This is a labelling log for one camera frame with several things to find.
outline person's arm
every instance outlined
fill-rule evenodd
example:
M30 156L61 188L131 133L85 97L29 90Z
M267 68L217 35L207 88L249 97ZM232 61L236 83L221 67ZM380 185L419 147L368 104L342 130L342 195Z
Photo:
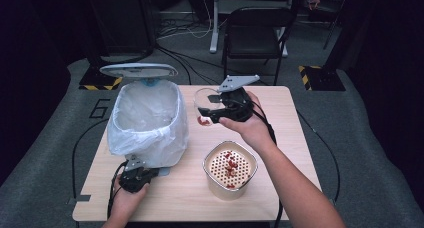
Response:
M248 94L260 105L253 93ZM294 227L345 227L330 201L272 141L268 128L261 119L253 115L245 122L235 122L228 118L220 118L219 122L238 132L262 158Z
M125 227L149 188L149 183L146 183L139 192L130 193L121 188L119 178L120 176L117 177L114 184L116 195L113 199L110 217L103 224L103 228Z

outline black base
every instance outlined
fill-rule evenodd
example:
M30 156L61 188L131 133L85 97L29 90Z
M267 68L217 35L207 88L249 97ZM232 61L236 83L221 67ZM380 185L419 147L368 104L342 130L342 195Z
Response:
M299 66L303 84L312 91L346 91L336 72L327 72L319 66Z
M100 72L99 67L90 66L79 83L81 90L115 90L122 78L111 77Z

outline person's left hand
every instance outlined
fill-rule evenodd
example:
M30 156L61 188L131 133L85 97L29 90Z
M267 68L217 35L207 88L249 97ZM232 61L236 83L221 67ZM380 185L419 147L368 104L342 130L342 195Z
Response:
M115 179L115 184L113 186L115 198L113 200L110 217L103 227L125 227L133 213L137 210L144 196L146 196L150 186L149 183L146 183L140 191L131 193L122 189L119 185L120 178L121 175L118 175Z

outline gray carpet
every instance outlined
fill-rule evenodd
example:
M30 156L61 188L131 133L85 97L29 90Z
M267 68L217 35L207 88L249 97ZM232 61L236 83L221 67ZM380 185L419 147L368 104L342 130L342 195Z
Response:
M298 66L323 65L337 33L327 50L323 50L328 30L322 24L297 22L287 43L289 56L283 60L278 85L287 86L299 113L331 148L340 168L340 193L336 207L348 227L424 227L424 215L415 203L401 174L387 159L369 128L364 104L344 71L338 74L345 92L307 91ZM220 64L222 36L218 52L209 53L211 34L196 38L191 34L159 39L159 44L216 65ZM124 60L129 57L105 58ZM187 58L197 72L222 81L222 69ZM189 77L182 66L155 50L143 62L166 63L178 69L170 80L188 85ZM229 61L233 74L237 67L258 69L254 73L272 72L275 62ZM75 227L72 219L72 156L75 152L75 187L79 194L94 153L101 139L119 89L114 91L79 90L79 81L89 64L80 60L69 65L72 80L66 96L34 142L28 153L0 188L0 227ZM191 84L208 84L190 68ZM263 76L271 84L273 77ZM99 104L107 110L103 118L90 118ZM325 143L299 117L324 194L334 199L337 192L336 166ZM81 227L99 227L101 223L80 223Z

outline yellow and black hazard tape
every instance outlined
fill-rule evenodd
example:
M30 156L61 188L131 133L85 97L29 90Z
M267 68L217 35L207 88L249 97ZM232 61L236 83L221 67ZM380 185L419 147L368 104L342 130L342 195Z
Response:
M115 90L118 88L119 84L122 82L122 77L116 78L112 84L89 84L89 85L80 85L80 90Z
M309 81L308 76L306 75L306 68L321 69L321 66L299 66L300 75L302 77L302 81L303 81L303 85L305 86L305 89L312 90L311 83Z

